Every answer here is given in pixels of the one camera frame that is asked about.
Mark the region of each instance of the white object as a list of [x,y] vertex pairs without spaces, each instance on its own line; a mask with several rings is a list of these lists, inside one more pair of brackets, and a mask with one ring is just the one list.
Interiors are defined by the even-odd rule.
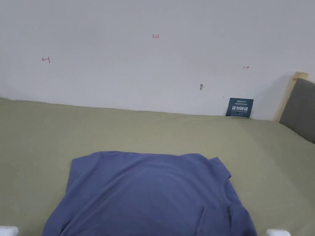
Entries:
[[291,234],[284,229],[269,229],[267,236],[291,236]]
[[19,229],[15,226],[0,226],[0,236],[17,236]]

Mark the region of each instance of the gray headboard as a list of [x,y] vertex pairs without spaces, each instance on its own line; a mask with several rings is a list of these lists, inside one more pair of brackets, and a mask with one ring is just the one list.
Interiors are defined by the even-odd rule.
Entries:
[[297,79],[279,122],[315,143],[314,83]]

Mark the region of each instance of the mattress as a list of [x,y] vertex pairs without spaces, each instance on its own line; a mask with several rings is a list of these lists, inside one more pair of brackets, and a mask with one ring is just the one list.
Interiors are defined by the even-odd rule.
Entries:
[[0,99],[0,224],[40,235],[71,160],[119,150],[219,157],[259,235],[315,233],[315,144],[271,121]]

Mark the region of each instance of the red arrow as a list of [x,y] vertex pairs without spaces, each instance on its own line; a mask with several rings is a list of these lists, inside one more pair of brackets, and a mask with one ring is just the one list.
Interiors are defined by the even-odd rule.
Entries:
[[48,60],[48,61],[49,61],[49,63],[50,63],[49,56],[48,56],[48,58],[47,58],[47,59],[42,58],[42,61],[45,61],[45,60]]

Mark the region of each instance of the blue t-shirt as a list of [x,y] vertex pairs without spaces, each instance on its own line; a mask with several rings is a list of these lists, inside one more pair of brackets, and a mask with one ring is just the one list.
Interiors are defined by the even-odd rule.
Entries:
[[219,158],[97,152],[72,161],[43,236],[256,236]]

